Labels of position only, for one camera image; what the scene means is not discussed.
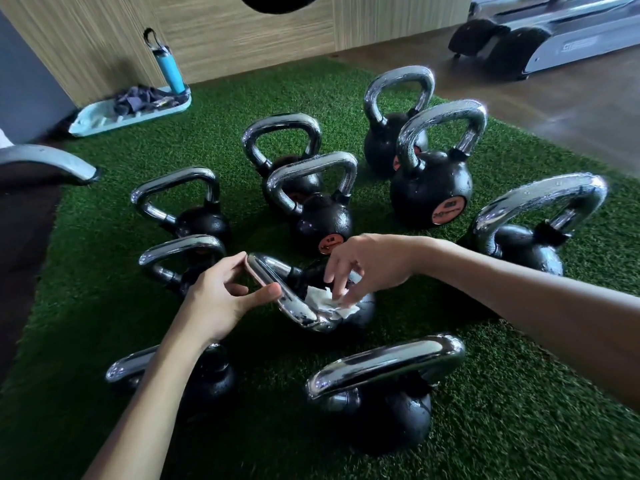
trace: white tissue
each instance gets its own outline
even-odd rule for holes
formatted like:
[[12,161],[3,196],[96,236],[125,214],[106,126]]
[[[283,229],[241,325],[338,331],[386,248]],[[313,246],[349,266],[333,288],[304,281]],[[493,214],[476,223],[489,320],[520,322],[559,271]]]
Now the white tissue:
[[305,303],[318,311],[335,312],[342,318],[347,318],[349,315],[356,313],[360,309],[355,305],[348,308],[341,308],[338,302],[332,299],[331,290],[329,288],[322,289],[314,288],[313,286],[309,286],[307,288]]

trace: gray wall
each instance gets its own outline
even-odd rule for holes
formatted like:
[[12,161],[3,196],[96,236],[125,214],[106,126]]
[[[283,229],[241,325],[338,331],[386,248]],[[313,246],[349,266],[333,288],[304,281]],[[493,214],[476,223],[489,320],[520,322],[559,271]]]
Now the gray wall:
[[0,11],[0,128],[13,143],[46,134],[76,106]]

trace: treadmill logo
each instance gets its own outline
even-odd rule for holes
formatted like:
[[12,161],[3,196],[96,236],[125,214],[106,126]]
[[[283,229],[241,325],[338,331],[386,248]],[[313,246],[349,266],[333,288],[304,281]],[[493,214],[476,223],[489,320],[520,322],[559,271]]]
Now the treadmill logo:
[[574,42],[565,43],[562,46],[560,52],[571,52],[572,50],[578,50],[580,48],[587,48],[596,45],[598,37],[583,38],[582,40],[576,40]]

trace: brown floor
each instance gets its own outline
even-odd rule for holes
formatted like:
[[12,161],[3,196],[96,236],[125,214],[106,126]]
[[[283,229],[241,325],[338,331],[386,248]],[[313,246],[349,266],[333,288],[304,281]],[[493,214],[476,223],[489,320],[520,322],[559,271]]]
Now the brown floor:
[[[504,83],[488,79],[469,60],[454,62],[447,49],[452,31],[352,49],[336,57],[377,72],[425,64],[436,73],[436,94],[479,99],[498,119],[640,175],[640,47]],[[0,383],[33,304],[60,199],[51,176],[50,169],[28,164],[6,166],[0,173]]]

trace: green turf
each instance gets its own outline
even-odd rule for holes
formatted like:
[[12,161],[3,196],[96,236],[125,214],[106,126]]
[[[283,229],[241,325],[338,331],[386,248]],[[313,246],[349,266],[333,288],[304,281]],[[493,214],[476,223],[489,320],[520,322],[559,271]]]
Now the green turf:
[[[302,111],[323,128],[325,152],[361,157],[362,96],[372,74],[329,60],[290,64],[199,84],[180,115],[81,139],[70,151],[106,168],[99,183],[69,188],[60,205],[36,305],[0,401],[0,477],[78,478],[126,399],[102,377],[114,360],[160,341],[178,302],[140,274],[139,254],[168,234],[133,211],[129,193],[165,172],[200,164],[221,181],[230,251],[262,251],[304,263],[287,226],[266,208],[259,178],[240,147],[243,130],[270,114]],[[383,94],[402,110],[415,92]],[[431,131],[446,149],[459,128]],[[299,152],[297,132],[266,136],[268,154]],[[491,120],[469,161],[476,193],[466,213],[431,234],[457,239],[474,213],[510,188],[571,171],[607,176],[611,195],[562,252],[566,274],[638,294],[640,184],[588,159]],[[158,200],[180,210],[200,199],[189,184]],[[392,218],[388,183],[363,165],[353,197],[356,231],[404,232]],[[534,223],[538,216],[528,216]],[[375,322],[344,343],[297,329],[274,307],[248,315],[226,343],[239,370],[239,403],[179,425],[167,478],[637,478],[640,418],[577,377],[505,323],[459,308],[428,278],[379,293]],[[466,364],[434,398],[429,441],[414,451],[368,458],[350,451],[305,404],[306,377],[341,356],[455,331]]]

